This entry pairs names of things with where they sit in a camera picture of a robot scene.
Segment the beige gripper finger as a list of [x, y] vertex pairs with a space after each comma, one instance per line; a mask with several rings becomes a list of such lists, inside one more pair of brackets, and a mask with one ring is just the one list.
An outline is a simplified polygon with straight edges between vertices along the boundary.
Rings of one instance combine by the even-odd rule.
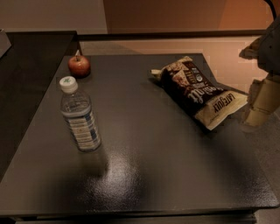
[[239, 56], [246, 60], [257, 60], [259, 56], [259, 46], [261, 39], [255, 39], [250, 45], [241, 50]]
[[280, 76], [269, 73], [263, 80], [253, 80], [248, 93], [248, 106], [243, 123], [251, 127], [263, 125], [280, 107]]

